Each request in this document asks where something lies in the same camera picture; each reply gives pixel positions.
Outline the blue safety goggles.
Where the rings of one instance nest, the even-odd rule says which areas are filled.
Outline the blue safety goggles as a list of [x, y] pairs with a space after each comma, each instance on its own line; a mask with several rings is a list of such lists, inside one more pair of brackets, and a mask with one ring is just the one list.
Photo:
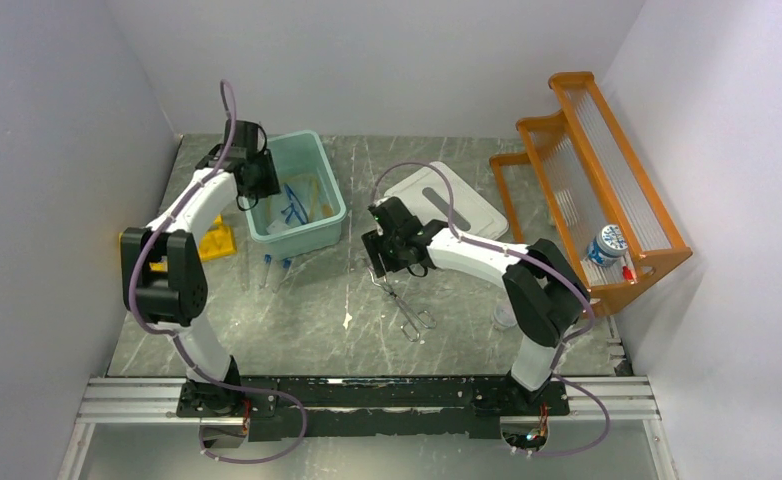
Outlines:
[[285, 193], [287, 205], [280, 211], [284, 216], [285, 222], [288, 224], [306, 225], [309, 223], [309, 215], [305, 209], [303, 203], [287, 183], [283, 185], [283, 192]]

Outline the metal scissors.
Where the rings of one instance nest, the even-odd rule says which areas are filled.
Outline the metal scissors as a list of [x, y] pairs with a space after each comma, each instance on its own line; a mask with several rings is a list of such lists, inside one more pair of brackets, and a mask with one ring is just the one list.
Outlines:
[[437, 320], [427, 310], [416, 311], [406, 302], [385, 277], [380, 277], [374, 268], [365, 263], [369, 273], [371, 283], [380, 288], [396, 304], [398, 311], [403, 315], [404, 323], [400, 325], [400, 330], [404, 337], [411, 343], [422, 341], [422, 330], [432, 330], [437, 327]]

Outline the small white plastic bag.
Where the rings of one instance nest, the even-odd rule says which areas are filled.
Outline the small white plastic bag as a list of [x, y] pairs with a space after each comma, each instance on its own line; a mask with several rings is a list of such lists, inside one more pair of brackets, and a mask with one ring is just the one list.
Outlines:
[[276, 219], [267, 226], [267, 234], [271, 236], [283, 235], [290, 232], [292, 229], [292, 225], [289, 225], [284, 220]]

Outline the amber rubber tube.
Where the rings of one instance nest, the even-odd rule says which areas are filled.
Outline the amber rubber tube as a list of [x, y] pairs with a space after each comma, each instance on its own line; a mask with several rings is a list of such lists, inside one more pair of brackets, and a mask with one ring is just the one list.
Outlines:
[[[287, 183], [295, 191], [309, 215], [309, 223], [328, 218], [332, 215], [331, 204], [324, 199], [324, 193], [319, 177], [316, 174], [298, 174], [285, 178], [280, 184], [280, 193], [269, 197], [265, 203], [266, 220], [284, 220], [280, 211], [287, 205], [283, 185]], [[293, 227], [303, 226], [289, 224]]]

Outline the yellow test tube rack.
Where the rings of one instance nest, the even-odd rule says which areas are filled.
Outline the yellow test tube rack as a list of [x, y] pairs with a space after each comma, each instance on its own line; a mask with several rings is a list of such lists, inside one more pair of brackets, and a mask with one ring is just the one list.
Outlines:
[[[125, 230], [118, 233], [118, 247], [122, 245], [122, 238]], [[235, 255], [238, 252], [237, 243], [233, 229], [224, 223], [222, 215], [217, 215], [214, 223], [197, 242], [198, 255], [201, 262], [205, 263], [211, 260]], [[159, 262], [151, 262], [149, 266], [154, 272], [166, 272], [168, 261], [166, 256], [162, 256]]]

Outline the teal plastic bin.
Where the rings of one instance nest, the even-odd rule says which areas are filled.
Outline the teal plastic bin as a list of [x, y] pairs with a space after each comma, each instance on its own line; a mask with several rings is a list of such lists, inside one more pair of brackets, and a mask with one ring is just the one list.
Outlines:
[[270, 139], [268, 147], [280, 192], [238, 200], [252, 240], [275, 260], [337, 244], [347, 207], [319, 135], [297, 131]]

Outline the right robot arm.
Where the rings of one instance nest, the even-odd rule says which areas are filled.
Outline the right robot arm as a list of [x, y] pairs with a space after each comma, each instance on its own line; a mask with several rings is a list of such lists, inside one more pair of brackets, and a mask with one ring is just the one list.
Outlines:
[[441, 220], [422, 223], [397, 197], [368, 210], [376, 226], [362, 241], [377, 276], [455, 271], [506, 293], [522, 333], [506, 398], [515, 412], [532, 413], [545, 399], [566, 332], [590, 309], [589, 292], [560, 249], [546, 239], [503, 243], [464, 235]]

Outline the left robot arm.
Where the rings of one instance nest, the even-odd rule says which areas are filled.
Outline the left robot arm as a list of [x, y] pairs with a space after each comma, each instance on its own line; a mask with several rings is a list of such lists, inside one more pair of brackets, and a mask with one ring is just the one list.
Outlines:
[[186, 368], [178, 410], [228, 416], [250, 407], [234, 358], [205, 316], [208, 282], [198, 244], [227, 204], [278, 193], [264, 128], [229, 120], [182, 193], [144, 227], [120, 235], [124, 304], [147, 333], [169, 339]]

